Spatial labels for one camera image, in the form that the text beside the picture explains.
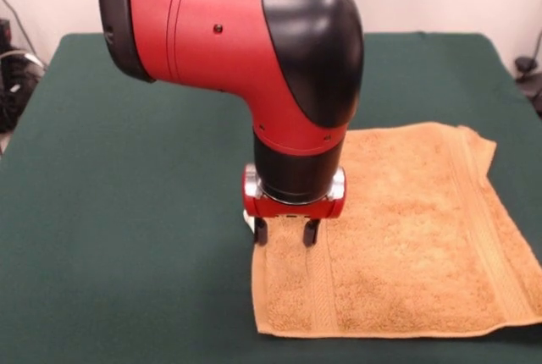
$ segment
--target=towel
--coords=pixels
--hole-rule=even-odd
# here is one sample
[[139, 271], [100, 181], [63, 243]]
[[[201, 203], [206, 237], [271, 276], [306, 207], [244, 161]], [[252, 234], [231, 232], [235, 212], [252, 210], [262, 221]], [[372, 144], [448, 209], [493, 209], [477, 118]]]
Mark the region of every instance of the towel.
[[491, 186], [496, 144], [465, 126], [353, 130], [347, 200], [318, 243], [301, 218], [255, 245], [257, 331], [294, 338], [474, 337], [542, 322], [542, 269]]

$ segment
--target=towel fold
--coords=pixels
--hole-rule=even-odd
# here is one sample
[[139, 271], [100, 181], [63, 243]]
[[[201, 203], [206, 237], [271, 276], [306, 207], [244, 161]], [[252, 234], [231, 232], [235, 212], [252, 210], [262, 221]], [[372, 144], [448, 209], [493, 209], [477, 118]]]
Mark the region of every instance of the towel fold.
[[300, 218], [269, 220], [255, 245], [257, 331], [473, 337], [542, 323], [542, 269], [487, 178], [495, 149], [463, 126], [349, 131], [342, 216], [312, 248]]

